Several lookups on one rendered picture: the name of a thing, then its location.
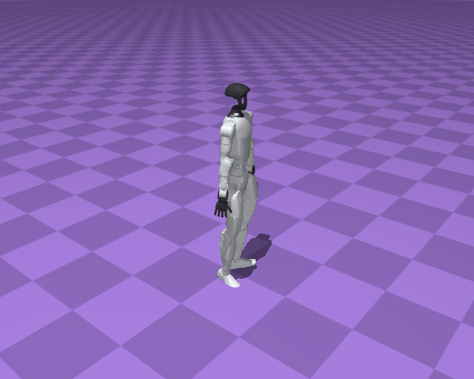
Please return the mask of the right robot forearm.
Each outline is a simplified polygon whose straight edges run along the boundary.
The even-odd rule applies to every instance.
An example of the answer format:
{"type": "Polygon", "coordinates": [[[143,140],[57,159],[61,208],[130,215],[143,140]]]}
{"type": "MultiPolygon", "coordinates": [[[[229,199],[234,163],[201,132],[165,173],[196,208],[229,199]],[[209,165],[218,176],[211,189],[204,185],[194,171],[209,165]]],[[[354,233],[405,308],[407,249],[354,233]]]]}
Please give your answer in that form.
{"type": "Polygon", "coordinates": [[[231,162],[228,159],[222,160],[219,168],[219,175],[220,175],[220,184],[219,184],[219,197],[226,198],[227,190],[229,187],[229,178],[231,175],[230,171],[231,162]]]}

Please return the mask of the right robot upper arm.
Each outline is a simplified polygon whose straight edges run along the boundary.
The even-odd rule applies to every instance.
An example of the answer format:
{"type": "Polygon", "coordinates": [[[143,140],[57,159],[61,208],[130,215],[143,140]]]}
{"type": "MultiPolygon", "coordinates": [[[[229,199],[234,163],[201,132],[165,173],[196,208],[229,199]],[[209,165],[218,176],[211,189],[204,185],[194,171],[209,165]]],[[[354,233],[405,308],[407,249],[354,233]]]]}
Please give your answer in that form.
{"type": "Polygon", "coordinates": [[[234,122],[226,122],[220,127],[220,163],[222,160],[228,159],[231,162],[231,167],[235,164],[235,161],[229,156],[235,133],[236,128],[234,122]]]}

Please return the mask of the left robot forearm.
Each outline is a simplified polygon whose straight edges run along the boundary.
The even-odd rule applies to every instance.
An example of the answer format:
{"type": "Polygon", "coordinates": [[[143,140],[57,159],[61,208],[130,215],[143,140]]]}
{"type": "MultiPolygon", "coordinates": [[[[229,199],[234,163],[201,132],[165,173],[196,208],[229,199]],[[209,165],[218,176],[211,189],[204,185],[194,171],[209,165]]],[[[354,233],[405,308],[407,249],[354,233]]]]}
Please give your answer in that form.
{"type": "Polygon", "coordinates": [[[250,157],[246,161],[246,170],[248,172],[252,172],[252,167],[254,166],[255,160],[254,160],[254,148],[250,150],[250,157]]]}

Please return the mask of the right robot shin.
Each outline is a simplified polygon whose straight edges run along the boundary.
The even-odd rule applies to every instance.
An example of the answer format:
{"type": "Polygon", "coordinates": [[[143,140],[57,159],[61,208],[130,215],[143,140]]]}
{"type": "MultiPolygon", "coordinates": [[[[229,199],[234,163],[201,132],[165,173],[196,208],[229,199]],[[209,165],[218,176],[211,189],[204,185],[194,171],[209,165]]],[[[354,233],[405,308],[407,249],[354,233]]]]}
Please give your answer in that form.
{"type": "Polygon", "coordinates": [[[232,239],[230,243],[228,241],[227,232],[222,231],[220,233],[220,255],[222,259],[222,273],[225,276],[227,276],[227,274],[230,274],[231,264],[235,256],[235,248],[236,238],[232,239]]]}

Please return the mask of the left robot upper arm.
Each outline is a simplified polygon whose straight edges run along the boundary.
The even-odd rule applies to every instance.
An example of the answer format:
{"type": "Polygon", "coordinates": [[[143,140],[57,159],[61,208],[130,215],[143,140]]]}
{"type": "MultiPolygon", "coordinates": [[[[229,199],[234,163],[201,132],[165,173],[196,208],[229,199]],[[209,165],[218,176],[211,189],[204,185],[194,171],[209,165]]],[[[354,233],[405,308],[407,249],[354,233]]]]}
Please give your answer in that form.
{"type": "MultiPolygon", "coordinates": [[[[252,120],[253,120],[253,113],[251,111],[246,111],[247,113],[249,113],[250,115],[250,118],[251,118],[251,123],[252,123],[252,120]]],[[[250,149],[252,149],[254,147],[254,139],[251,138],[251,144],[250,144],[250,149]]]]}

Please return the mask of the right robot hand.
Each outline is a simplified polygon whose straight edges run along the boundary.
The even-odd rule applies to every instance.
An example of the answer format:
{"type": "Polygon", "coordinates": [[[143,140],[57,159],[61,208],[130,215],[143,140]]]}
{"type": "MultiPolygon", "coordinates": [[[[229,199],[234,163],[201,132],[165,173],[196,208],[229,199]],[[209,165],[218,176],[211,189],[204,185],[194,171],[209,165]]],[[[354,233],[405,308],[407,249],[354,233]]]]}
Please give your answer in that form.
{"type": "Polygon", "coordinates": [[[224,217],[224,214],[225,214],[225,217],[227,217],[227,209],[230,211],[230,213],[232,213],[232,210],[230,209],[230,207],[228,206],[228,202],[227,202],[227,199],[228,199],[228,191],[227,191],[227,196],[226,198],[223,198],[223,197],[219,197],[219,192],[220,190],[218,191],[218,202],[216,203],[216,209],[215,209],[215,212],[214,212],[214,215],[216,215],[216,212],[217,212],[217,209],[218,209],[218,216],[220,216],[220,211],[221,211],[221,217],[223,218],[224,217]]]}

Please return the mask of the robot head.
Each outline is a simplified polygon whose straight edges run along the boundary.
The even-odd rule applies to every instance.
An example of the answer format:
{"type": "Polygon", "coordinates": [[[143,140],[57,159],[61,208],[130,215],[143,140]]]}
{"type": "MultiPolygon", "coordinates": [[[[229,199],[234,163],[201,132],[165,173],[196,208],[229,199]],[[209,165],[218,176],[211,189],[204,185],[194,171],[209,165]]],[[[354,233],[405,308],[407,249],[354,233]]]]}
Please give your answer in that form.
{"type": "MultiPolygon", "coordinates": [[[[247,93],[250,91],[250,88],[248,88],[246,85],[241,84],[241,83],[233,83],[227,86],[225,90],[225,95],[233,97],[234,99],[237,99],[238,105],[235,105],[231,108],[230,113],[228,114],[227,117],[231,117],[231,115],[234,115],[234,113],[239,113],[238,118],[244,117],[244,113],[241,112],[241,110],[246,109],[247,105],[247,93]],[[242,98],[244,100],[242,104],[242,98]]],[[[233,117],[233,116],[232,116],[233,117]]]]}

